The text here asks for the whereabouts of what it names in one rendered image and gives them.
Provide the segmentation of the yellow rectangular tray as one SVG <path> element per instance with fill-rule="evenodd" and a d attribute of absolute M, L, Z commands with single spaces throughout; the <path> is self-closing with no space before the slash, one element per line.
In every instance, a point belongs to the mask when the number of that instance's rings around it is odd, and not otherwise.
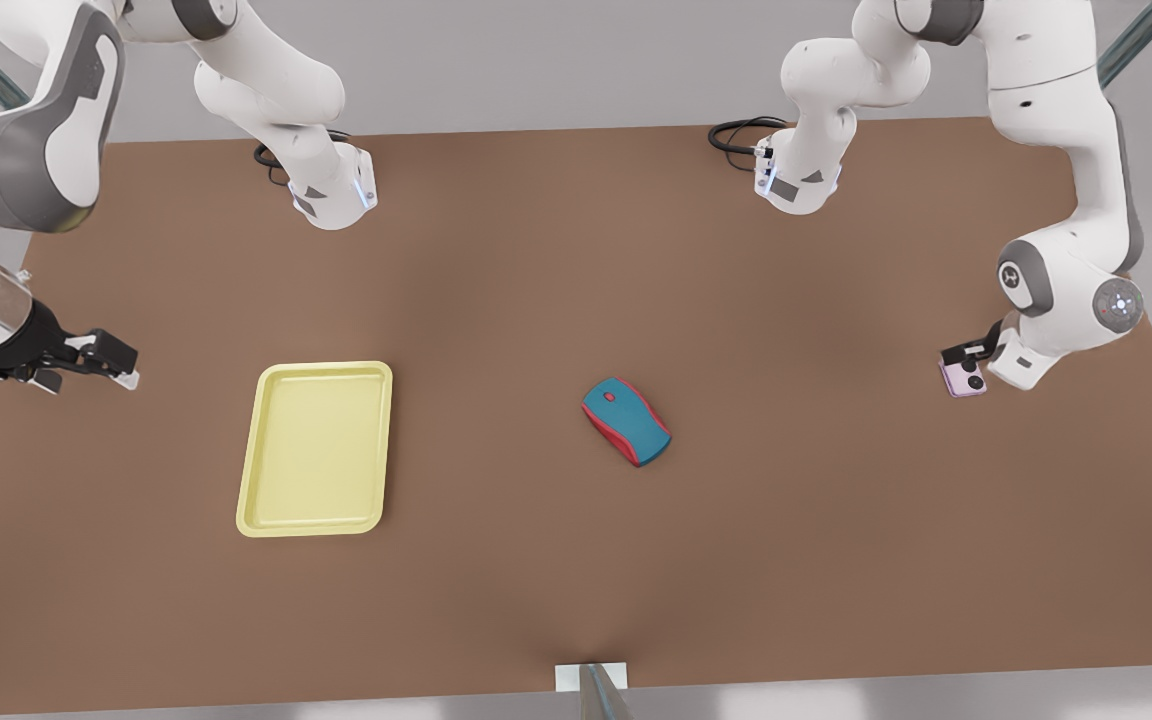
<path fill-rule="evenodd" d="M 238 484 L 238 533 L 358 536 L 374 529 L 387 492 L 392 393 L 392 369 L 381 361 L 264 370 Z"/>

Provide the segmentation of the teal and red computer mouse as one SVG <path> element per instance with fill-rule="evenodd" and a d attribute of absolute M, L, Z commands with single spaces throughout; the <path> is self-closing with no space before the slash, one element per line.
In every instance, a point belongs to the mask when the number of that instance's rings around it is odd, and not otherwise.
<path fill-rule="evenodd" d="M 673 441 L 654 407 L 620 377 L 596 382 L 582 397 L 582 414 L 635 468 L 653 462 Z"/>

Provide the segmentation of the white frame post foot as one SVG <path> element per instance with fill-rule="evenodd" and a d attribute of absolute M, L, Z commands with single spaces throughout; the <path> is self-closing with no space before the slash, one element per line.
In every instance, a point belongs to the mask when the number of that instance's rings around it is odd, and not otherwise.
<path fill-rule="evenodd" d="M 630 688 L 628 683 L 628 667 L 626 662 L 594 662 L 602 667 L 605 674 L 611 679 L 611 683 L 617 691 L 626 691 Z M 554 679 L 556 679 L 556 692 L 579 691 L 579 673 L 586 664 L 562 664 L 554 666 Z"/>

